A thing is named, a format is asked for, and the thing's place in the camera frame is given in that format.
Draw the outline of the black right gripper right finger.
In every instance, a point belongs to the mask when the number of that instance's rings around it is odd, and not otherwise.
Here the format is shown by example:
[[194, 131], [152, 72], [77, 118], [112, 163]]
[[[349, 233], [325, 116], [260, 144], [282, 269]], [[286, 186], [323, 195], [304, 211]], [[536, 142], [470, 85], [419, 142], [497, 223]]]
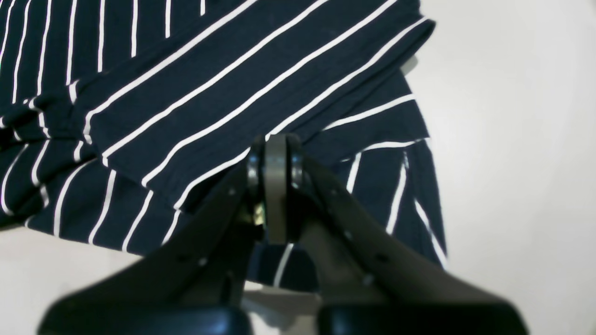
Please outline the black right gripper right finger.
[[506, 299], [389, 237], [334, 175], [287, 136], [295, 237], [318, 275], [319, 335], [527, 335]]

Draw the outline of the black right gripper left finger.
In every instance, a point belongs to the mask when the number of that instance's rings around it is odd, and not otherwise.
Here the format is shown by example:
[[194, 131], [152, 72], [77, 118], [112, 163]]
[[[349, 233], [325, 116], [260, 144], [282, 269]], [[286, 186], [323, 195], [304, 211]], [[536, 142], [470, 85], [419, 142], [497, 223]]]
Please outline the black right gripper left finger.
[[265, 142], [255, 140], [196, 212], [159, 250], [56, 301], [39, 335], [251, 335], [240, 308], [255, 242], [253, 220]]

